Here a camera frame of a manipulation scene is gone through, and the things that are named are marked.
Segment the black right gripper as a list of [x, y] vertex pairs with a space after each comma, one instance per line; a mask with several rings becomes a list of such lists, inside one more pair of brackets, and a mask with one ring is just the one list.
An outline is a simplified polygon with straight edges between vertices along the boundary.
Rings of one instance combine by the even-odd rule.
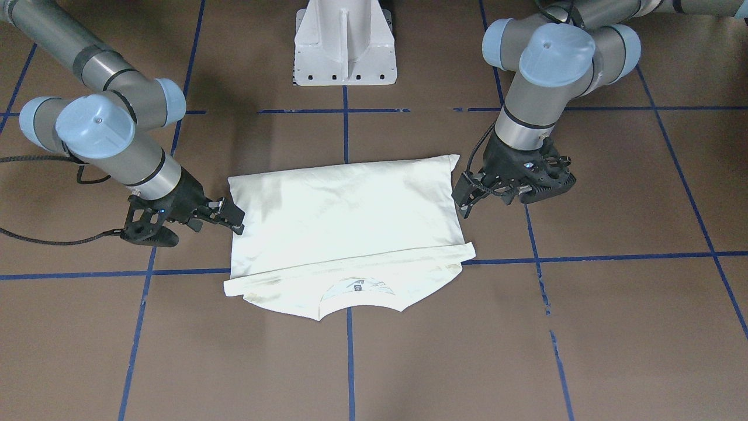
[[224, 226], [237, 235], [245, 230], [245, 212], [232, 200], [210, 201], [203, 187], [189, 171], [181, 171], [176, 187], [161, 199], [145, 200], [138, 195], [128, 197], [129, 208], [120, 238], [135, 245], [174, 247], [176, 233], [166, 223], [180, 223], [195, 232], [202, 222]]

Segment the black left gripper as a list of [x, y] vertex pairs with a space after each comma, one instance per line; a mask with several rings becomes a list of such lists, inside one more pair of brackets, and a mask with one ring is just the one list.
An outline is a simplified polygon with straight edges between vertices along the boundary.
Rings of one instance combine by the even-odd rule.
[[553, 139], [548, 137], [539, 149], [521, 151], [502, 142], [495, 132], [483, 152], [483, 168], [479, 178], [463, 171], [452, 190], [458, 214], [467, 219], [476, 203], [497, 192], [507, 205], [514, 199], [535, 203], [565, 194], [577, 179], [569, 170], [571, 160], [559, 154]]

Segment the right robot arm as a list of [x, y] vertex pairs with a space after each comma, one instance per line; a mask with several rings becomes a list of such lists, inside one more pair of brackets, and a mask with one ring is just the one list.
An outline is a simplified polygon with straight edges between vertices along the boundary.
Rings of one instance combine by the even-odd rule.
[[129, 243], [174, 247], [169, 223], [199, 232], [203, 223], [241, 234], [245, 213], [201, 183], [149, 134], [186, 113], [182, 89], [149, 79], [54, 1], [3, 1], [2, 21], [34, 40], [92, 93], [82, 98], [41, 96], [19, 113], [22, 133], [46, 160], [95, 166], [129, 190], [124, 226], [98, 234]]

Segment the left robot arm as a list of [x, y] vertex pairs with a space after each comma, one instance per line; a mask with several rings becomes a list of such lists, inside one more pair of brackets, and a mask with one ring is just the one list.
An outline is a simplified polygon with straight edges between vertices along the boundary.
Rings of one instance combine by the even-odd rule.
[[513, 72], [498, 117], [479, 140], [483, 165], [465, 168], [452, 190], [459, 214], [494, 195], [506, 205], [565, 194], [576, 184], [571, 160], [552, 132], [572, 99], [622, 79], [642, 45], [626, 22], [650, 13], [745, 18], [745, 1], [558, 1], [524, 19], [492, 22], [483, 58]]

